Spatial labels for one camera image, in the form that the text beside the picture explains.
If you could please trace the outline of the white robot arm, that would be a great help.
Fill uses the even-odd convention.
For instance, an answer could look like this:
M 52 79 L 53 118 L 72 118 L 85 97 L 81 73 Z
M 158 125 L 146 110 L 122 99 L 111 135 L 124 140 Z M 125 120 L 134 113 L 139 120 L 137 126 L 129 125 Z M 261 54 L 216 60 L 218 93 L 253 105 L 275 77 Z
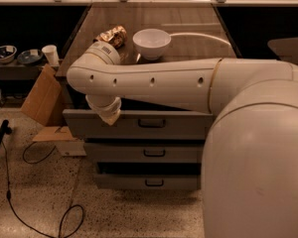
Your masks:
M 69 85 L 101 117 L 124 97 L 216 118 L 202 160 L 206 238 L 298 238 L 298 65 L 118 59 L 98 42 L 67 71 Z

